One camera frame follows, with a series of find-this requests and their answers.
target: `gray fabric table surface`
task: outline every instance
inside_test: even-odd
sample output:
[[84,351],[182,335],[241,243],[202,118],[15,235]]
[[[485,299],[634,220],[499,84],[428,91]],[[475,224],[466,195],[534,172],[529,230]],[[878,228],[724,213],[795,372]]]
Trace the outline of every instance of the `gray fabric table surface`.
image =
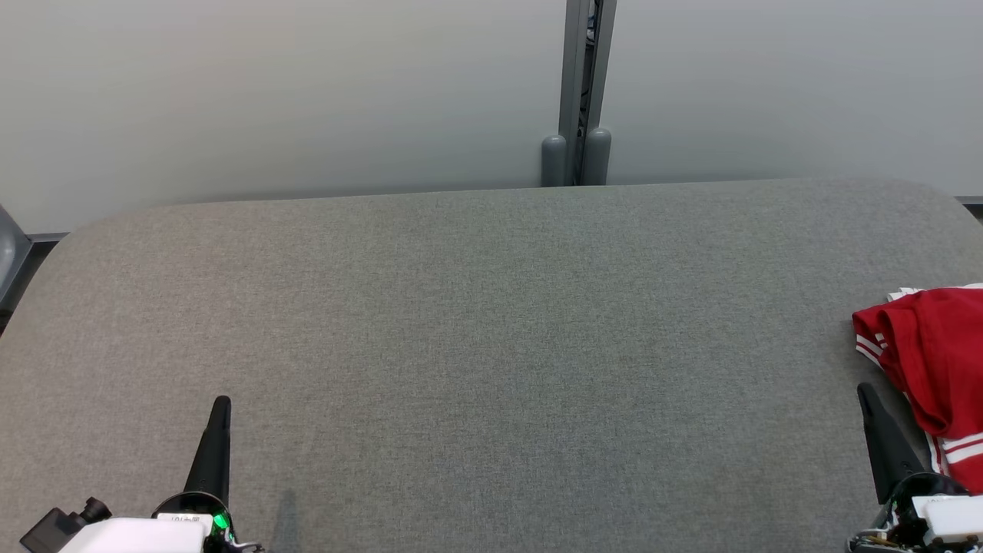
[[115,217],[0,338],[0,539],[149,515],[227,394],[234,520],[275,553],[839,551],[876,512],[855,387],[889,389],[850,314],[979,280],[983,228],[904,182]]

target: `green light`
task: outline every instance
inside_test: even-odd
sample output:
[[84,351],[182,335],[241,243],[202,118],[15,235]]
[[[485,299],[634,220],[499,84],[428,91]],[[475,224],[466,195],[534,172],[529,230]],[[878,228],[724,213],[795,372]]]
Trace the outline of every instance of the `green light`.
[[224,513],[215,515],[215,518],[212,519],[212,521],[215,522],[215,525],[218,526],[219,529],[224,530],[225,528],[229,527],[229,520],[226,518]]

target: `gray vertical post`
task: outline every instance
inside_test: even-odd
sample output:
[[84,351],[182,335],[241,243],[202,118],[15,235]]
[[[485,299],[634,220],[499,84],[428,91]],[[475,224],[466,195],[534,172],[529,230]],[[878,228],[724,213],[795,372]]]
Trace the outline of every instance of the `gray vertical post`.
[[597,22],[594,32],[594,70],[591,72],[591,95],[587,102],[588,132],[601,124],[601,104],[605,99],[607,58],[611,52],[615,8],[617,8],[617,0],[601,0],[600,9],[595,15]]
[[566,29],[563,39],[563,76],[559,96],[559,135],[566,139],[563,185],[573,184],[573,167],[580,128],[584,55],[587,48],[587,18],[594,0],[566,0]]
[[594,129],[584,140],[584,174],[580,183],[584,186],[607,184],[607,159],[611,153],[611,133]]
[[563,186],[566,177],[566,139],[553,135],[543,139],[540,186]]
[[28,255],[30,241],[13,218],[0,206],[0,304]]

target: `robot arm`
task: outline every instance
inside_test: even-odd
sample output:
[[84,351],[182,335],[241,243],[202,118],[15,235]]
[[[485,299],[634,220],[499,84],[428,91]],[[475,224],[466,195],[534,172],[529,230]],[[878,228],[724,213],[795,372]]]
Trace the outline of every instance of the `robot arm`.
[[881,512],[847,553],[983,553],[983,496],[922,467],[870,384],[857,388]]
[[215,399],[183,492],[149,519],[112,518],[95,498],[81,514],[52,509],[21,538],[30,553],[261,553],[236,541],[229,513],[232,402]]

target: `white wall panel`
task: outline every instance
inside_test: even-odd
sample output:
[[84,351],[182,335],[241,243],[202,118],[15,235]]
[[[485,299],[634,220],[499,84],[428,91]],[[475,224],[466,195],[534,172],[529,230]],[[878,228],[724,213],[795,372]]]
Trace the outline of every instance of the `white wall panel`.
[[884,175],[983,196],[983,3],[619,0],[609,184]]
[[0,204],[27,233],[220,199],[535,186],[563,0],[7,0]]

